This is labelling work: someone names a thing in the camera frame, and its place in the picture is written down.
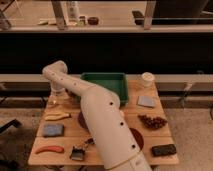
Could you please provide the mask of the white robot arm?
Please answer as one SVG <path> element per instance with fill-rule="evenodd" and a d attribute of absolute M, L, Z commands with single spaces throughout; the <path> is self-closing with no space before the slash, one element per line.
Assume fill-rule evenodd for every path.
<path fill-rule="evenodd" d="M 69 76 L 63 61 L 47 65 L 43 76 L 80 97 L 80 107 L 98 154 L 107 171 L 152 171 L 128 124 L 114 92 Z"/>

